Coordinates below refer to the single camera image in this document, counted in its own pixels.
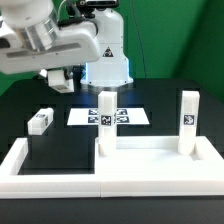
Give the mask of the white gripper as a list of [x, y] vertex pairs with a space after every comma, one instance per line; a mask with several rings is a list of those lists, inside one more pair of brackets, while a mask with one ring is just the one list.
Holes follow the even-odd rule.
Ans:
[[18, 35], [4, 21], [0, 22], [0, 72], [5, 74], [72, 66], [99, 58], [100, 45], [93, 22], [62, 27], [54, 45], [40, 52], [24, 48]]

